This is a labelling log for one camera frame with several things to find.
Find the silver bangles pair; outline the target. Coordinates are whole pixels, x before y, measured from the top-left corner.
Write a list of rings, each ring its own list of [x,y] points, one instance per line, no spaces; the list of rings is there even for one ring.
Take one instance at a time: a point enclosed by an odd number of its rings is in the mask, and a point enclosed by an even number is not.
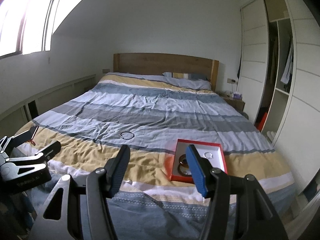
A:
[[[211,152],[205,152],[203,156],[205,158],[207,158],[207,159],[212,159],[213,158],[213,154]]]

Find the dark bangle in box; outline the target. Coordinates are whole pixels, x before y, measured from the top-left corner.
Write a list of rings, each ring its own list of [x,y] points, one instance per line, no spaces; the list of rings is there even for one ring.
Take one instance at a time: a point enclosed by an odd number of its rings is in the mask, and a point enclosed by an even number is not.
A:
[[[187,166],[183,166],[183,165],[179,164],[178,167],[177,167],[177,171],[181,176],[191,177],[191,171],[190,171],[188,165]]]

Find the amber tortoiseshell bangle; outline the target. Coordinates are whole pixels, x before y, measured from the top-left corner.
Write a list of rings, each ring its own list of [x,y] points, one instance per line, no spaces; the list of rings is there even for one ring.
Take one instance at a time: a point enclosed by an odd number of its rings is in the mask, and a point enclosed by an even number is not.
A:
[[[188,166],[188,162],[187,162],[187,159],[186,159],[186,155],[185,154],[182,154],[179,159],[179,164],[182,165],[182,166]]]

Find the thin silver bangle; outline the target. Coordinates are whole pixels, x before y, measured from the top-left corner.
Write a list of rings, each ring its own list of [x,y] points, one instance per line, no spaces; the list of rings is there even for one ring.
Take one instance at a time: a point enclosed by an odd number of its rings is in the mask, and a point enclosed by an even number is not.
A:
[[[119,136],[123,140],[131,140],[131,139],[133,139],[135,137],[134,133],[129,132],[129,131],[120,132]]]

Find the orange object in wardrobe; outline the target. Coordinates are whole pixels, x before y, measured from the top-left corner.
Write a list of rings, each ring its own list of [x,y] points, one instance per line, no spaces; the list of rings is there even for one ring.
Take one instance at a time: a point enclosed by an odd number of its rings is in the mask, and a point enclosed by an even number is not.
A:
[[[256,120],[256,122],[255,122],[255,127],[256,127],[259,131],[262,131],[263,126],[264,126],[265,121],[266,121],[266,118],[267,118],[267,112],[259,113],[258,118],[257,118],[257,120]]]

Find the wooden nightstand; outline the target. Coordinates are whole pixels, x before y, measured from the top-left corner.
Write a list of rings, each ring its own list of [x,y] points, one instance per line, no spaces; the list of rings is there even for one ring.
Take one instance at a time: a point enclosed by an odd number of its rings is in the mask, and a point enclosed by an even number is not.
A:
[[[242,100],[234,99],[232,97],[226,96],[225,94],[219,95],[225,102],[227,102],[229,105],[231,105],[234,109],[237,111],[243,111],[245,107],[245,103]]]

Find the striped duvet cover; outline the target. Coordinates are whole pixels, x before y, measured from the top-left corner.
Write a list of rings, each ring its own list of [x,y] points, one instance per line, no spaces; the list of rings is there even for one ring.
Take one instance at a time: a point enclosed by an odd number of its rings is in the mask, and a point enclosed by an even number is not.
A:
[[[255,126],[211,90],[172,85],[164,76],[110,73],[91,90],[22,127],[39,129],[20,146],[27,155],[54,140],[61,151],[48,163],[51,181],[27,192],[39,211],[64,174],[77,177],[102,167],[123,144],[131,151],[120,191],[108,201],[119,239],[197,239],[208,200],[195,186],[171,181],[165,168],[178,139],[222,145],[228,173],[253,174],[277,213],[295,196],[289,165]],[[135,137],[120,138],[129,131]]]

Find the purple tissue box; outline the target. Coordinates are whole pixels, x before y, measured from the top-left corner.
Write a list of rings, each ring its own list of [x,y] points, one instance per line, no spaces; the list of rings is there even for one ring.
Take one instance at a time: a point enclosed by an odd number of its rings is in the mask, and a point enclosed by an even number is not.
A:
[[[233,94],[233,98],[237,99],[237,100],[241,100],[242,99],[242,94],[241,93],[234,93]]]

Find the grey blue pillow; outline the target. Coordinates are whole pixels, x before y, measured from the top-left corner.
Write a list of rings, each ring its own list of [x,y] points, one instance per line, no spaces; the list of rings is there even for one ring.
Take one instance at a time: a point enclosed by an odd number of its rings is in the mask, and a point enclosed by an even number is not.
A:
[[[163,72],[172,85],[194,90],[211,90],[211,83],[204,74]]]

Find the white wardrobe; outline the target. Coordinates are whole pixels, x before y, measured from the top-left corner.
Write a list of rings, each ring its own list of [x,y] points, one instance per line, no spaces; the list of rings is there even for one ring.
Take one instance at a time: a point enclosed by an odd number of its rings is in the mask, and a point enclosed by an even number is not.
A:
[[[262,135],[302,192],[319,171],[319,25],[303,0],[250,0],[241,20],[245,112],[263,115]]]

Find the window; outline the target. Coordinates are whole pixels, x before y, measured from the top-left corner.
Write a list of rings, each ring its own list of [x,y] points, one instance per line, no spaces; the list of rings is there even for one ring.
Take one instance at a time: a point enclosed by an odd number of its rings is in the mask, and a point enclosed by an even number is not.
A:
[[[1,58],[49,51],[59,0],[1,0]]]

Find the wooden headboard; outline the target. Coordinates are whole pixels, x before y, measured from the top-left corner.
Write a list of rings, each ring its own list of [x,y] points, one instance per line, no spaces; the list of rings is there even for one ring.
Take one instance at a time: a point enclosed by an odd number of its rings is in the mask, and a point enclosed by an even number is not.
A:
[[[161,75],[163,72],[203,74],[215,91],[219,61],[165,53],[117,53],[113,55],[113,71],[140,75]]]

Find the hanging shirt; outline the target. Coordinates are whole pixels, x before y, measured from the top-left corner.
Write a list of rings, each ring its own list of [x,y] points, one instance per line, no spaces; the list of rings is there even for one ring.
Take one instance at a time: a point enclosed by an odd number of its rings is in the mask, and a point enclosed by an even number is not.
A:
[[[281,82],[285,85],[289,83],[290,76],[293,72],[293,42],[290,42],[290,48],[286,59],[285,69],[281,77]]]

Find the low white wall cabinet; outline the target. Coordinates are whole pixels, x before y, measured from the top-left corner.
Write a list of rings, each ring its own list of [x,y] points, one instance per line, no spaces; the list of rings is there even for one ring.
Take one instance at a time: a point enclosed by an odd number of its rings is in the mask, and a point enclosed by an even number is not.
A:
[[[1,114],[1,130],[8,129],[14,133],[39,114],[80,96],[94,86],[95,75],[89,75],[37,93]]]

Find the wall power socket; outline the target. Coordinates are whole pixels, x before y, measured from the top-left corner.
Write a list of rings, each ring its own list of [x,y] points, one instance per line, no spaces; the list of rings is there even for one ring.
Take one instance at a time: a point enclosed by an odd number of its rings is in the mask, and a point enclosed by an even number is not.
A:
[[[234,84],[234,83],[236,83],[236,80],[234,80],[234,79],[227,79],[227,82],[230,83],[230,84]]]

